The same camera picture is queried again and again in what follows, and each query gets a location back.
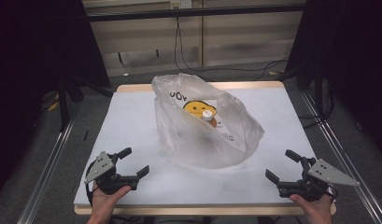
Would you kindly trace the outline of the black curtain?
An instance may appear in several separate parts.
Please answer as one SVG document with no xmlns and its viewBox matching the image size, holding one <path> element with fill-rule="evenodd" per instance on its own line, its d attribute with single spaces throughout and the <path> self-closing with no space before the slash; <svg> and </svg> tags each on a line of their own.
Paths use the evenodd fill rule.
<svg viewBox="0 0 382 224">
<path fill-rule="evenodd" d="M 29 145 L 43 96 L 108 88 L 82 0 L 0 0 L 0 193 Z"/>
<path fill-rule="evenodd" d="M 285 77 L 325 77 L 382 152 L 382 0 L 306 0 Z"/>
</svg>

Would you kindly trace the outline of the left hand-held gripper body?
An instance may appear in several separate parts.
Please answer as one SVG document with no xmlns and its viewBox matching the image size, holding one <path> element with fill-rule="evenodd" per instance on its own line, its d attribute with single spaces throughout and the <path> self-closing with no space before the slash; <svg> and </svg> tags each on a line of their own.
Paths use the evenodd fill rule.
<svg viewBox="0 0 382 224">
<path fill-rule="evenodd" d="M 84 179 L 88 195 L 92 195 L 89 184 L 93 181 L 107 195 L 114 194 L 124 186 L 129 186 L 131 190 L 137 189 L 137 175 L 122 176 L 117 173 L 116 164 L 118 160 L 118 153 L 108 154 L 105 151 L 96 157 L 87 169 Z"/>
</svg>

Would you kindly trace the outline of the person's right hand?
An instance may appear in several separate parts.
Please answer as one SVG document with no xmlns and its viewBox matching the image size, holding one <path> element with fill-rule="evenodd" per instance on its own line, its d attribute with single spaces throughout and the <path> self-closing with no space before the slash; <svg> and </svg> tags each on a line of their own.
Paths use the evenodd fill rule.
<svg viewBox="0 0 382 224">
<path fill-rule="evenodd" d="M 290 200 L 300 206 L 306 218 L 331 219 L 331 198 L 323 195 L 318 201 L 308 202 L 298 194 L 292 194 Z"/>
</svg>

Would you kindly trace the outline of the black metal stand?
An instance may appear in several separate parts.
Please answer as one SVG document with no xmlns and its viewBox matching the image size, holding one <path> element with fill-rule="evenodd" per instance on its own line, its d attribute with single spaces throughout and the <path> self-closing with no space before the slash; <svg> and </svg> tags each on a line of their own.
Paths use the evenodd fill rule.
<svg viewBox="0 0 382 224">
<path fill-rule="evenodd" d="M 84 94 L 79 87 L 79 78 L 72 75 L 62 75 L 59 77 L 57 91 L 61 113 L 60 131 L 63 132 L 70 120 L 67 97 L 70 97 L 73 102 L 81 102 L 84 99 Z"/>
<path fill-rule="evenodd" d="M 284 81 L 295 78 L 296 87 L 302 92 L 306 101 L 311 104 L 311 115 L 300 116 L 300 119 L 312 119 L 313 122 L 304 126 L 305 129 L 323 124 L 334 109 L 331 90 L 327 90 L 327 99 L 323 97 L 323 74 L 317 63 L 304 62 L 286 69 L 276 80 Z"/>
</svg>

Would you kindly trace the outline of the white table cover sheet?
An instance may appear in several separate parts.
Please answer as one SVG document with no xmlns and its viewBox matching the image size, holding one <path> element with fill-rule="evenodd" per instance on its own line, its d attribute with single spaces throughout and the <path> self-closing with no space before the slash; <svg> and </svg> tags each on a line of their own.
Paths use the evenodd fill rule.
<svg viewBox="0 0 382 224">
<path fill-rule="evenodd" d="M 291 149 L 301 156 L 315 155 L 301 122 L 283 88 L 230 90 L 264 129 L 256 152 L 242 163 L 219 170 L 184 167 L 159 152 L 152 91 L 116 93 L 93 146 L 90 160 L 101 151 L 115 153 L 126 147 L 132 154 L 118 161 L 117 172 L 133 175 L 148 166 L 138 188 L 120 200 L 121 205 L 229 205 L 289 204 L 276 185 L 265 177 L 270 170 L 284 181 L 302 176 L 302 166 L 285 155 Z"/>
</svg>

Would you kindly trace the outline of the black horizontal bar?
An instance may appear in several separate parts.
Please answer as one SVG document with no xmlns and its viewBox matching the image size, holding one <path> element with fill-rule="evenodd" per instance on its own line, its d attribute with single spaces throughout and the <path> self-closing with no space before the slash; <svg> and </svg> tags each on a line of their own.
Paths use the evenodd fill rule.
<svg viewBox="0 0 382 224">
<path fill-rule="evenodd" d="M 253 14 L 253 13 L 296 12 L 296 11 L 303 11 L 305 10 L 305 8 L 306 8 L 306 3 L 286 4 L 286 5 L 262 5 L 262 6 L 252 6 L 252 7 L 206 7 L 206 8 L 153 10 L 153 11 L 140 11 L 140 12 L 93 13 L 93 14 L 88 14 L 87 18 L 90 22 L 131 21 L 131 20 Z"/>
</svg>

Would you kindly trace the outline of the person's left hand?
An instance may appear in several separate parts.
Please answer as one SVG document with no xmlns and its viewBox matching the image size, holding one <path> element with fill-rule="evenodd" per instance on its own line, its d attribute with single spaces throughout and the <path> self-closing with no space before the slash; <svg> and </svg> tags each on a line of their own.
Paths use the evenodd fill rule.
<svg viewBox="0 0 382 224">
<path fill-rule="evenodd" d="M 129 186 L 124 186 L 114 194 L 107 195 L 93 184 L 91 217 L 111 217 L 118 200 L 130 191 Z"/>
</svg>

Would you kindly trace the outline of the clear plastic bag yellow print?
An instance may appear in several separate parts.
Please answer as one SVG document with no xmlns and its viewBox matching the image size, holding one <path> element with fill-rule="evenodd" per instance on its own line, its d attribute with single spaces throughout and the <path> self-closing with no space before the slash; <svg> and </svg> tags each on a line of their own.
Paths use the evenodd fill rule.
<svg viewBox="0 0 382 224">
<path fill-rule="evenodd" d="M 181 165 L 222 169 L 248 159 L 264 135 L 261 124 L 227 91 L 180 73 L 152 79 L 160 153 Z M 211 110 L 218 125 L 202 119 Z"/>
</svg>

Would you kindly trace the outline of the aluminium floor rail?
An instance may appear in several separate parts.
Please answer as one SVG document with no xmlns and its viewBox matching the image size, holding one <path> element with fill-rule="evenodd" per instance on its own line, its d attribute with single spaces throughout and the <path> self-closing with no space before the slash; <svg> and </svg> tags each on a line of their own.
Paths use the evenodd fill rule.
<svg viewBox="0 0 382 224">
<path fill-rule="evenodd" d="M 360 173 L 345 152 L 329 123 L 318 115 L 317 106 L 312 96 L 307 91 L 303 91 L 302 96 L 311 114 L 316 116 L 318 127 L 328 141 L 333 154 L 336 159 L 338 159 L 345 173 L 360 182 L 360 184 L 355 188 L 355 191 L 357 192 L 367 212 L 371 216 L 374 224 L 382 224 L 382 207 L 380 206 L 377 198 L 362 179 Z"/>
<path fill-rule="evenodd" d="M 36 186 L 29 197 L 26 205 L 24 206 L 21 215 L 17 221 L 17 224 L 33 224 L 35 216 L 39 209 L 39 206 L 46 194 L 52 175 L 56 169 L 57 163 L 61 157 L 64 147 L 67 143 L 67 139 L 72 132 L 75 119 L 78 115 L 80 104 L 75 104 L 73 111 L 70 113 L 69 121 L 64 126 L 64 129 L 60 131 L 60 134 L 55 142 L 55 145 L 50 153 L 50 157 L 43 169 L 41 176 L 39 177 Z"/>
</svg>

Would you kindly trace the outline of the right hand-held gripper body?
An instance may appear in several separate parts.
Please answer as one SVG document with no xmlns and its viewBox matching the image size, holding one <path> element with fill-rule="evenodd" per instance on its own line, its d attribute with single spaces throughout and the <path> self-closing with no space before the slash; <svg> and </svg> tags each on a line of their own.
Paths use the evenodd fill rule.
<svg viewBox="0 0 382 224">
<path fill-rule="evenodd" d="M 323 159 L 308 159 L 301 157 L 295 159 L 303 167 L 302 178 L 296 182 L 277 181 L 277 189 L 280 197 L 298 194 L 308 202 L 319 201 L 326 194 L 332 199 L 336 197 L 337 191 L 333 184 L 356 187 L 359 181 L 346 175 L 333 167 Z"/>
</svg>

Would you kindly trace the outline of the white wall power outlet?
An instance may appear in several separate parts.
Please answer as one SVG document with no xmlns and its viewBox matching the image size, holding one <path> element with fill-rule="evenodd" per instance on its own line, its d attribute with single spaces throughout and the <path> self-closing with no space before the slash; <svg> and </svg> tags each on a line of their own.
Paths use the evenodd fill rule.
<svg viewBox="0 0 382 224">
<path fill-rule="evenodd" d="M 172 9 L 192 8 L 192 1 L 191 0 L 170 0 L 170 7 Z"/>
</svg>

